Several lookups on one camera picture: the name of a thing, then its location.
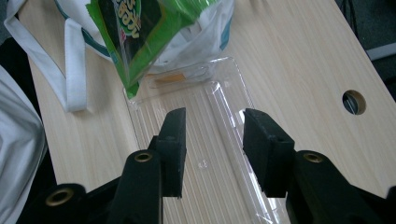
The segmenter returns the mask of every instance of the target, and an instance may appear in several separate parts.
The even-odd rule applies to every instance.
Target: round hole
[[[140,161],[140,162],[149,161],[149,160],[151,160],[151,158],[152,158],[152,155],[147,152],[143,152],[143,153],[140,153],[139,155],[134,156],[134,159],[136,161]]]
[[[366,101],[358,91],[346,91],[343,95],[343,104],[353,115],[360,115],[366,110]]]
[[[320,156],[318,156],[317,154],[314,154],[314,153],[305,153],[304,158],[308,161],[312,161],[315,163],[320,163],[323,161],[323,159]]]
[[[70,188],[57,189],[47,197],[46,205],[53,207],[69,201],[74,195],[74,191]]]

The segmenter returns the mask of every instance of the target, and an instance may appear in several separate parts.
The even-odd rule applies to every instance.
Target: black mechanical part
[[[287,147],[281,147],[285,139]],[[327,157],[295,152],[291,143],[271,117],[246,110],[245,153],[267,197],[288,193],[291,223],[396,223],[396,187],[387,199],[353,187]]]
[[[21,214],[18,223],[81,223],[87,213],[83,201],[85,189],[78,184],[62,184],[38,196]]]
[[[181,198],[184,161],[186,160],[186,108],[166,115],[156,138],[156,150],[164,166],[163,196]]]
[[[107,223],[163,223],[161,157],[158,152],[139,150],[128,157]]]
[[[294,160],[294,141],[271,117],[245,110],[244,151],[267,197],[286,196]]]
[[[367,205],[332,162],[324,155],[302,150],[295,155],[293,176],[299,189],[290,196],[301,194],[308,205],[311,223],[381,223],[378,215]],[[288,201],[289,209],[299,207],[301,200]],[[297,223],[308,223],[302,215]]]
[[[163,193],[181,197],[186,152],[186,109],[180,108],[167,114],[147,150],[128,157],[120,177],[89,193],[78,184],[49,189],[18,223],[163,223]]]

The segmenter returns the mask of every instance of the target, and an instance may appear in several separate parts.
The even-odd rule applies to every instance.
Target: green packaging
[[[87,9],[106,43],[128,98],[173,36],[216,0],[91,0]]]

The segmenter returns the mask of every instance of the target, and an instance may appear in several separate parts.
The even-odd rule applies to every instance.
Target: white fabric
[[[16,223],[47,149],[40,117],[0,66],[0,223]]]
[[[47,52],[15,18],[24,2],[25,0],[8,1],[7,18],[4,22],[6,28],[47,79],[64,111],[72,112],[85,109],[87,107],[85,42],[81,26],[72,19],[65,22],[65,66],[67,74],[65,77]]]

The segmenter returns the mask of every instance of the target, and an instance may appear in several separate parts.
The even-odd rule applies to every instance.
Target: plastic bag
[[[86,5],[91,0],[54,0],[57,8],[62,13],[64,18],[73,19],[82,27],[82,34],[85,42],[92,47],[99,55],[111,61],[105,41],[95,23],[90,17]]]
[[[228,41],[233,2],[114,0],[113,4],[91,0],[87,9],[101,32],[127,96],[132,98],[137,93],[138,80],[151,65],[150,72],[157,73],[217,56]],[[212,29],[208,28],[210,24],[214,24]],[[215,47],[203,50],[208,46]]]

